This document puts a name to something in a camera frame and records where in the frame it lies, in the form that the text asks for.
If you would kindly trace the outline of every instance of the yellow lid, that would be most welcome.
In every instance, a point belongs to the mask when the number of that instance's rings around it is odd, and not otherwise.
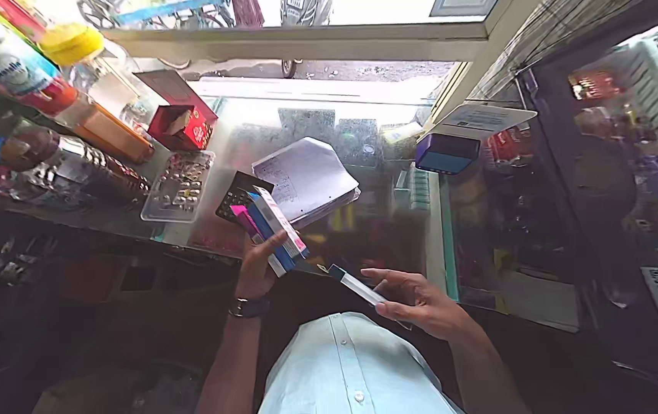
[[[103,36],[81,23],[59,24],[43,35],[38,46],[51,61],[71,66],[101,52]]]

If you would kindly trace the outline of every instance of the person's left hand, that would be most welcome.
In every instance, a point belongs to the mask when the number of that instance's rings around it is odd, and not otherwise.
[[[253,243],[249,236],[245,235],[242,268],[239,271],[235,297],[257,299],[270,291],[277,277],[272,269],[268,269],[268,256],[286,240],[285,230],[280,230],[259,245]]]

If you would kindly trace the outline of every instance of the plastic tray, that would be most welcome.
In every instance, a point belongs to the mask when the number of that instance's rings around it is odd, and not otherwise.
[[[168,158],[140,217],[156,222],[193,222],[214,163],[211,151],[177,151]]]

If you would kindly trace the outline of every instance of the calculator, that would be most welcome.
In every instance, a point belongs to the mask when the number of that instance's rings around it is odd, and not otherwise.
[[[216,215],[223,218],[224,220],[231,221],[235,224],[239,224],[237,217],[232,213],[232,205],[245,205],[249,206],[252,203],[252,199],[249,197],[247,192],[254,192],[254,186],[262,187],[269,192],[273,191],[273,184],[270,184],[267,181],[262,181],[260,178],[253,177],[249,174],[245,174],[242,171],[237,171],[235,174],[234,180],[232,180],[232,185],[230,189],[224,194],[224,199],[219,203],[219,207],[216,209]]]

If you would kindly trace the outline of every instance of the purple device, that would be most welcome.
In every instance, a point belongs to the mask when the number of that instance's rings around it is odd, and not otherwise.
[[[416,145],[416,168],[439,174],[461,173],[480,154],[480,140],[430,133]]]

